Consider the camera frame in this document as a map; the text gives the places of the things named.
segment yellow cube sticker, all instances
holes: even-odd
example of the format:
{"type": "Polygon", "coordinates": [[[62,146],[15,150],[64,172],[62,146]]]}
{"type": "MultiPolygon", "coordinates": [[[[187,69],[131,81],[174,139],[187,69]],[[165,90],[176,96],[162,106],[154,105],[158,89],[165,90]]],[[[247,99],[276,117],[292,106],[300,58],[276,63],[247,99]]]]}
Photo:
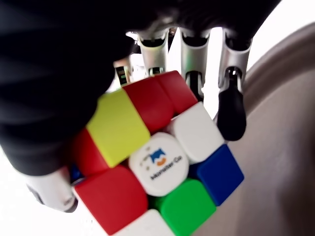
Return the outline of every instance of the yellow cube sticker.
{"type": "Polygon", "coordinates": [[[87,130],[110,168],[150,139],[150,132],[123,89],[99,98],[87,130]]]}

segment robotic hand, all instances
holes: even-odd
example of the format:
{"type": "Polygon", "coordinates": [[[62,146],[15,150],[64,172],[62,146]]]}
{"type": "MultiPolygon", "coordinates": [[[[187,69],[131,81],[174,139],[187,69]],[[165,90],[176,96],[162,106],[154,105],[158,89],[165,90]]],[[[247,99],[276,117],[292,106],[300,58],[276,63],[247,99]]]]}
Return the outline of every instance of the robotic hand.
{"type": "Polygon", "coordinates": [[[223,27],[218,127],[227,140],[246,128],[242,83],[251,41],[280,0],[0,2],[0,144],[37,199],[72,212],[63,152],[109,88],[113,62],[136,31],[148,74],[165,71],[167,29],[181,29],[182,76],[199,101],[211,28],[223,27]],[[118,9],[113,15],[107,10],[118,9]]]}
{"type": "Polygon", "coordinates": [[[163,11],[146,30],[140,31],[141,53],[149,75],[165,71],[168,26],[181,30],[182,77],[203,101],[207,51],[211,28],[223,27],[219,69],[218,128],[226,140],[240,139],[246,129],[242,84],[252,38],[279,3],[267,1],[178,1],[163,11]]]}

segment cube corner piece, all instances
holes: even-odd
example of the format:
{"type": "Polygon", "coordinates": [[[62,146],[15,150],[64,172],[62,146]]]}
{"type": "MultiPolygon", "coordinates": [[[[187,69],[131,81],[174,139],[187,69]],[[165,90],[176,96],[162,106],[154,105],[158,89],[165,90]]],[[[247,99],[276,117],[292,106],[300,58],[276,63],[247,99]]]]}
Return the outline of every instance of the cube corner piece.
{"type": "Polygon", "coordinates": [[[216,206],[220,206],[244,180],[227,145],[222,145],[204,162],[192,165],[189,176],[202,182],[216,206]]]}
{"type": "Polygon", "coordinates": [[[123,89],[104,94],[87,124],[95,145],[110,168],[144,145],[150,132],[123,89]]]}

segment blue cube sticker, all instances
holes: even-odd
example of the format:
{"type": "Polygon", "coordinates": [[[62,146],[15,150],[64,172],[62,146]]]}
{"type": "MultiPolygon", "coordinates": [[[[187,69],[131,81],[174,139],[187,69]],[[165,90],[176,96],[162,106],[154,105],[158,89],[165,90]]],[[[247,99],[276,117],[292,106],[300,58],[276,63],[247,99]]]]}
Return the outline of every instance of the blue cube sticker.
{"type": "Polygon", "coordinates": [[[189,176],[202,182],[216,206],[220,206],[244,179],[227,145],[222,145],[205,161],[192,165],[189,176]]]}

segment black fingertip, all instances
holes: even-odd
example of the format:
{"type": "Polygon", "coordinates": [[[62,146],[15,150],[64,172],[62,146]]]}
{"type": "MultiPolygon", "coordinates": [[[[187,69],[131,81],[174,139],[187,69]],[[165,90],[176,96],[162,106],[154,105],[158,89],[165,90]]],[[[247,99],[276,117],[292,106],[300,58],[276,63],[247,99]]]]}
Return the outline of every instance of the black fingertip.
{"type": "Polygon", "coordinates": [[[243,95],[233,87],[219,93],[218,128],[228,141],[242,138],[246,130],[243,95]]]}

